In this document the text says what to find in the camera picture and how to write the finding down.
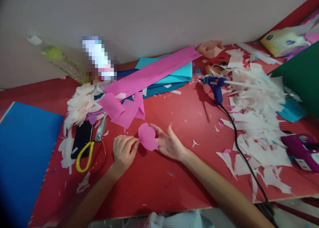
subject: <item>plastic bottle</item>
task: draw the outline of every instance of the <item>plastic bottle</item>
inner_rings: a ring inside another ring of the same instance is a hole
[[[83,78],[81,69],[59,48],[55,47],[54,45],[46,44],[37,36],[29,36],[27,37],[27,40],[31,44],[38,46],[41,49],[43,56],[50,63],[53,63],[56,67],[75,79],[77,82],[85,84],[91,81],[90,78]]]

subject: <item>blue glue gun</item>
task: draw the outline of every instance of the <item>blue glue gun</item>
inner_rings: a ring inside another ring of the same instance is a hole
[[[214,93],[214,104],[220,105],[223,102],[222,86],[225,86],[226,78],[203,77],[200,79],[204,84],[208,84]]]

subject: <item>finger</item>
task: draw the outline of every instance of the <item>finger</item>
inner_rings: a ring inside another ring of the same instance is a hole
[[[163,130],[161,130],[160,127],[157,127],[155,124],[150,123],[150,126],[154,128],[158,135],[163,132]]]
[[[168,133],[168,135],[170,136],[170,138],[172,138],[172,139],[178,139],[177,136],[175,135],[175,133],[173,132],[171,125],[168,126],[168,128],[167,128],[167,133]]]
[[[132,138],[129,141],[127,141],[127,143],[125,144],[123,148],[123,153],[129,154],[132,148],[132,145],[139,140],[140,140],[139,138]]]
[[[133,159],[135,158],[139,144],[140,144],[140,141],[137,141],[132,148],[131,156],[133,157]]]
[[[120,145],[120,142],[121,142],[121,138],[122,137],[125,137],[126,135],[118,135],[116,138],[114,138],[114,141],[113,141],[113,151],[116,151]]]
[[[126,143],[131,140],[132,138],[134,138],[133,136],[125,136],[123,138],[121,138],[120,144],[119,144],[119,152],[121,153],[126,145]]]

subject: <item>cable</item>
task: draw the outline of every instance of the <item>cable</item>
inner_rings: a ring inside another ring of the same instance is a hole
[[[253,172],[253,169],[252,167],[250,166],[249,162],[247,161],[245,155],[243,154],[243,152],[240,150],[239,146],[238,146],[238,142],[237,142],[237,129],[236,129],[236,126],[235,126],[235,123],[232,119],[232,117],[230,116],[229,112],[224,108],[224,106],[222,104],[220,104],[220,107],[227,113],[228,117],[229,117],[229,120],[230,122],[232,123],[233,127],[234,127],[234,130],[235,130],[235,145],[237,147],[237,150],[239,151],[239,153],[241,154],[241,156],[243,157],[244,161],[246,162],[253,178],[255,179],[259,189],[262,191],[264,197],[265,197],[265,205],[262,205],[262,204],[256,204],[255,206],[260,210],[260,212],[275,226],[275,227],[278,227],[275,220],[274,220],[274,211],[272,209],[272,206],[271,204],[269,203],[268,201],[268,197],[265,193],[265,191],[263,190],[262,186],[260,185],[259,181],[257,180],[254,172]]]

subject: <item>yellow scissor handle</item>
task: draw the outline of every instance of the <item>yellow scissor handle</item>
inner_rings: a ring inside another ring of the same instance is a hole
[[[80,166],[80,160],[81,160],[81,157],[82,157],[82,154],[84,153],[84,151],[90,146],[90,152],[89,152],[89,160],[87,160],[87,165],[86,167],[84,168],[84,170],[81,169],[81,166]],[[89,169],[89,166],[90,166],[90,163],[91,163],[91,160],[92,160],[92,154],[93,154],[93,146],[94,146],[94,142],[88,142],[85,147],[81,150],[81,152],[79,153],[79,155],[77,156],[77,159],[76,159],[76,169],[78,170],[78,172],[86,172],[88,169]]]

